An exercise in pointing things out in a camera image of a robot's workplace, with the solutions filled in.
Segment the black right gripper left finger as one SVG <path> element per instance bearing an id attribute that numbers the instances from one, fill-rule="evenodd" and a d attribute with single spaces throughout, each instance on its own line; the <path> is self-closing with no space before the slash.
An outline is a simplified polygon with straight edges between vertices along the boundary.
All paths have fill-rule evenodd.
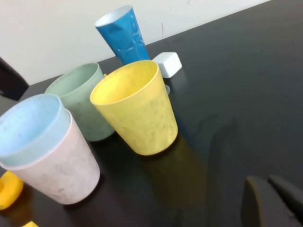
<path id="1" fill-rule="evenodd" d="M 241 222 L 243 227 L 294 227 L 295 215 L 266 180 L 248 176 L 242 197 Z"/>

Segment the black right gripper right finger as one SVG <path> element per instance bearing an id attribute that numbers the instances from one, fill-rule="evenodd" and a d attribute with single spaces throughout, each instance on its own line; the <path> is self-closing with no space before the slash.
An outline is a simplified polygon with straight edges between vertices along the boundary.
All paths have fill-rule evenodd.
<path id="1" fill-rule="evenodd" d="M 303 224 L 303 190 L 278 175 L 270 175 L 267 181 L 274 187 L 296 219 Z"/>

